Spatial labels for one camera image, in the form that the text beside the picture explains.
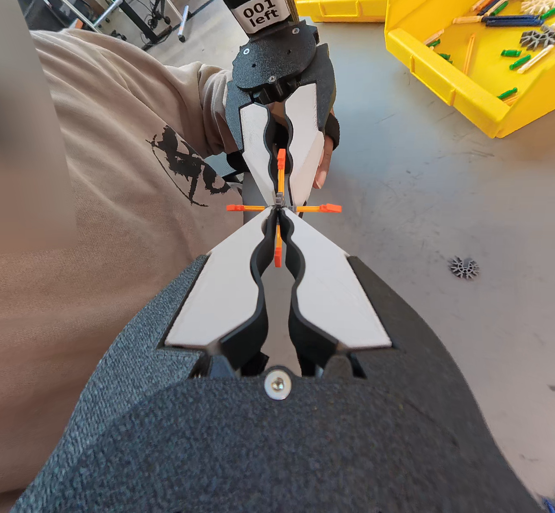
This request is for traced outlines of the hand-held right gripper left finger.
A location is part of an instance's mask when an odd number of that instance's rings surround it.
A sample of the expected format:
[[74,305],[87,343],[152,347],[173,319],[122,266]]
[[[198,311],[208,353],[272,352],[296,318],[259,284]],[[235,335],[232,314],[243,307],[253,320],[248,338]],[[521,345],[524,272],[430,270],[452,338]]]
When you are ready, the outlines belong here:
[[276,209],[264,209],[208,253],[165,346],[223,356],[241,369],[268,334],[261,275],[273,260]]

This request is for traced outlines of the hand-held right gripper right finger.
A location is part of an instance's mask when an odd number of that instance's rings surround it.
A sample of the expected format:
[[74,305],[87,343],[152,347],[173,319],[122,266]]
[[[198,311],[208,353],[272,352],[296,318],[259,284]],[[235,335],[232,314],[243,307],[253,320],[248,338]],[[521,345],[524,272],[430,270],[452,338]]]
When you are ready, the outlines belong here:
[[392,348],[357,276],[358,261],[290,210],[280,211],[285,265],[293,276],[288,332],[301,373],[317,376],[336,355]]

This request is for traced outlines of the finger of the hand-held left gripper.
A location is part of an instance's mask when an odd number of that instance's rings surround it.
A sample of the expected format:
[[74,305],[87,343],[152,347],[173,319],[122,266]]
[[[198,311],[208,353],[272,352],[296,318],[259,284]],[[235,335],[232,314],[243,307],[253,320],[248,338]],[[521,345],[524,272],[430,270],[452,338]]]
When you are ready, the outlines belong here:
[[317,86],[299,87],[284,104],[293,130],[288,145],[291,172],[288,178],[290,201],[302,206],[309,198],[323,152],[324,135],[317,123]]
[[275,183],[270,173],[273,155],[266,141],[270,118],[268,108],[258,103],[240,109],[243,158],[264,201],[268,206],[274,206]]

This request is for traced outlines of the pile of colourful construction pieces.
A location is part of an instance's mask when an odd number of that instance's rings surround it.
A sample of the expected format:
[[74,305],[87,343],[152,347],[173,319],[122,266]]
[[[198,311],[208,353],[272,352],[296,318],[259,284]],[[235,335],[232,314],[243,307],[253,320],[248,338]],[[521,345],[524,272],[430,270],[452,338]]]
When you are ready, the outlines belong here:
[[513,108],[554,69],[554,0],[448,0],[427,49]]

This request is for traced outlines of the yellow bin with colourful pieces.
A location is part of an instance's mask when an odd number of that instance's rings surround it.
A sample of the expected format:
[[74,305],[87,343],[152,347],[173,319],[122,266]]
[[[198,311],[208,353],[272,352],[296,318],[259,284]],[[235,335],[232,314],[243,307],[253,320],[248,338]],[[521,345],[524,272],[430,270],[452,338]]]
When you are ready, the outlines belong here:
[[513,108],[487,93],[478,84],[434,55],[423,40],[443,26],[448,0],[388,0],[386,48],[446,104],[456,108],[482,132],[504,137],[554,111],[554,69],[545,72],[522,101]]

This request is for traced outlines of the person's left forearm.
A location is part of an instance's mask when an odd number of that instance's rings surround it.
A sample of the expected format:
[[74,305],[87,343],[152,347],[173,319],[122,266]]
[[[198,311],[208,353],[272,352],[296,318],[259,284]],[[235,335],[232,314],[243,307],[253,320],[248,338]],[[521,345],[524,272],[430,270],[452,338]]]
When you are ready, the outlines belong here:
[[238,151],[226,121],[227,83],[232,72],[193,62],[167,66],[180,95],[180,135],[203,158]]

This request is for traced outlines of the person's left hand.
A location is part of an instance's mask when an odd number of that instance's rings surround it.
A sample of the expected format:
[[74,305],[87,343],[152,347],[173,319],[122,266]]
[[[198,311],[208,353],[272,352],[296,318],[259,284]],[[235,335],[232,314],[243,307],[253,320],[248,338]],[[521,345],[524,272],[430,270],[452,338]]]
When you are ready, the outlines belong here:
[[325,183],[330,169],[332,153],[334,151],[334,141],[329,135],[324,137],[323,150],[321,153],[319,165],[316,170],[313,188],[321,189]]

